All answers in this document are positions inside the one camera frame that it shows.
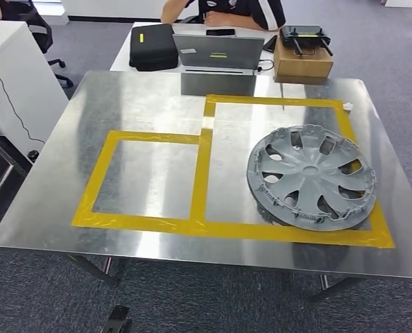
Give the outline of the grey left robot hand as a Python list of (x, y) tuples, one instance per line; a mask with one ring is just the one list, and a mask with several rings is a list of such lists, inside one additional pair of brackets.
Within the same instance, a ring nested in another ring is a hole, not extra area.
[(129, 314), (129, 307), (116, 305), (101, 332), (129, 333), (131, 332), (132, 321), (129, 317)]

